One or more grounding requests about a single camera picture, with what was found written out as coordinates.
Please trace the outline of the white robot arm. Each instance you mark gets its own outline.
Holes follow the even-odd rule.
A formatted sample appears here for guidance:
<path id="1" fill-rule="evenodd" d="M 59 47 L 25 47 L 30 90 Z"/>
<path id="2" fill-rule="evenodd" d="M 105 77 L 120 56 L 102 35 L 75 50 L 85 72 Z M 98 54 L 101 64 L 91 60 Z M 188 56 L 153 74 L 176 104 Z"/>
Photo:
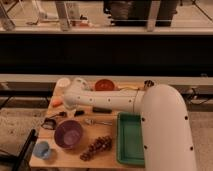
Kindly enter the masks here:
<path id="1" fill-rule="evenodd" d="M 76 105 L 137 114 L 141 120 L 146 171 L 197 171 L 187 107 L 172 86 L 154 85 L 146 91 L 92 91 L 82 78 L 65 89 L 66 108 Z"/>

